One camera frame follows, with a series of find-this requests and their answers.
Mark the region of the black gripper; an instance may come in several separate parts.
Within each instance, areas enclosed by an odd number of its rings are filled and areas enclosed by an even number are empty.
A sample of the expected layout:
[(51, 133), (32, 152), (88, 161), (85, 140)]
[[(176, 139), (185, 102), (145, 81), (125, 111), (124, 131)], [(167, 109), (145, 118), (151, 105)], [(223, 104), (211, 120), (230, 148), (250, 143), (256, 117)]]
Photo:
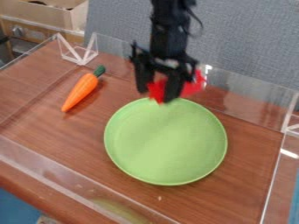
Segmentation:
[(168, 80), (164, 86), (164, 103), (180, 96), (184, 82), (193, 79), (197, 60), (185, 52), (189, 36), (189, 24), (153, 23), (149, 49), (145, 50), (136, 42), (132, 44), (131, 61), (135, 64), (136, 90), (145, 93), (155, 72), (165, 74)]

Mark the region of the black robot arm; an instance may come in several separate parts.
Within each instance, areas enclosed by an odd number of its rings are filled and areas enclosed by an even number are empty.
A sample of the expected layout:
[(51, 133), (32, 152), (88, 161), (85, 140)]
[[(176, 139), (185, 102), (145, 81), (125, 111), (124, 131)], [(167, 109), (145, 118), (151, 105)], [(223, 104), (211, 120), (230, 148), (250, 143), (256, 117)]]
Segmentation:
[(191, 18), (201, 21), (192, 12), (196, 0), (151, 0), (149, 50), (132, 44), (131, 61), (135, 66), (135, 84), (139, 93), (149, 93), (157, 103), (179, 98), (187, 83), (196, 81), (199, 61), (185, 50)]

